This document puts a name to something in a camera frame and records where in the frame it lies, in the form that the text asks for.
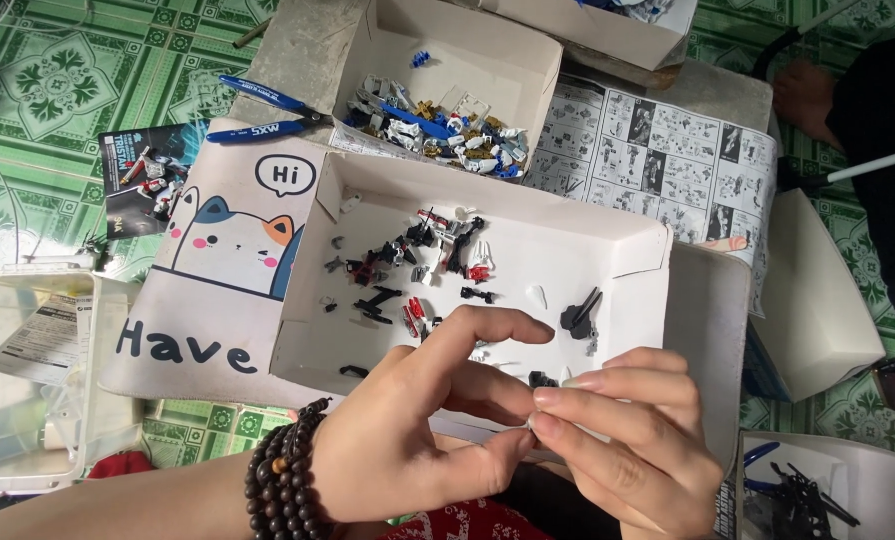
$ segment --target cartoon cat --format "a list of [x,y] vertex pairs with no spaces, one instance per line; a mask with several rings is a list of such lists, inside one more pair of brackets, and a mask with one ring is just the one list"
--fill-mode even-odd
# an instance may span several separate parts
[[283,300],[304,227],[294,230],[289,215],[267,221],[232,211],[220,196],[198,207],[199,197],[195,187],[185,191],[168,222],[167,235],[179,239],[170,270]]

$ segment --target hand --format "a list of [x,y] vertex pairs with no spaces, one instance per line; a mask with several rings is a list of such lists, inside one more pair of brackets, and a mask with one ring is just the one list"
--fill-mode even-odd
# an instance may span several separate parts
[[687,361],[638,348],[602,367],[534,391],[537,439],[564,458],[585,497],[621,521],[626,539],[640,536],[634,529],[677,538],[710,533],[723,471],[704,444]]
[[314,433],[312,486],[327,517],[384,520],[506,489],[537,442],[527,429],[442,451],[427,419],[444,408],[523,426],[535,410],[531,388],[467,358],[478,339],[553,337],[548,325],[522,311],[462,305],[417,349],[393,348]]

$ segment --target speech bubble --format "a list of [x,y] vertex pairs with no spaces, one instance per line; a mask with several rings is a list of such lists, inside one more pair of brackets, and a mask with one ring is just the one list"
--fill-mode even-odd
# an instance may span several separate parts
[[297,155],[272,153],[265,155],[254,166],[254,177],[264,188],[278,197],[300,195],[314,187],[318,170],[314,164]]

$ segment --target instruction manual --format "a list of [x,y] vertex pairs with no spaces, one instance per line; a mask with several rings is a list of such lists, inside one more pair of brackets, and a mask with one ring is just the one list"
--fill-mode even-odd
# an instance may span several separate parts
[[561,74],[524,186],[660,220],[753,270],[763,316],[777,144],[765,133]]
[[63,383],[71,367],[81,358],[77,300],[52,294],[1,345],[0,372],[45,385]]

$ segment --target plastic container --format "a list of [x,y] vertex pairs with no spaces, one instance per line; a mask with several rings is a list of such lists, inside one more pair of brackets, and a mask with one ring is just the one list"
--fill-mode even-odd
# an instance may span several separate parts
[[0,270],[0,345],[51,294],[94,295],[91,338],[79,374],[84,381],[77,447],[45,449],[44,384],[0,373],[0,491],[49,490],[79,479],[86,466],[135,445],[141,401],[109,394],[97,378],[113,354],[140,285],[95,276],[77,264],[21,264]]

